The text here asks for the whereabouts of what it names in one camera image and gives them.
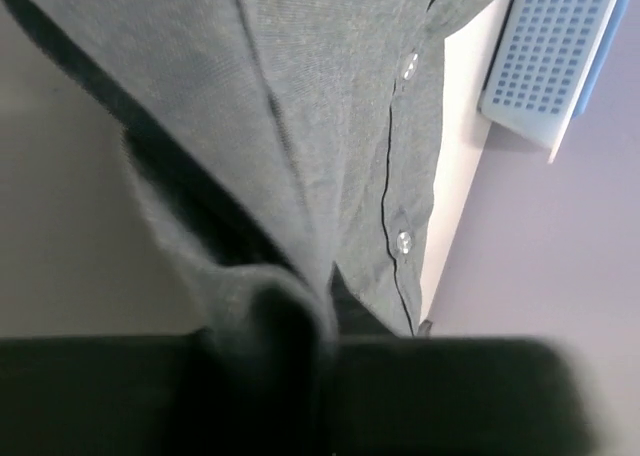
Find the grey long sleeve shirt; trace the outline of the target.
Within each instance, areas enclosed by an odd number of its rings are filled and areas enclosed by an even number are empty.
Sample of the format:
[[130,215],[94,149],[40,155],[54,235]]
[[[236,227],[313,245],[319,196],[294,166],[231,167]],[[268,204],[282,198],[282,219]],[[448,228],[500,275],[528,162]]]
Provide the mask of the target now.
[[493,0],[2,0],[122,125],[142,214],[249,367],[411,336],[444,43]]

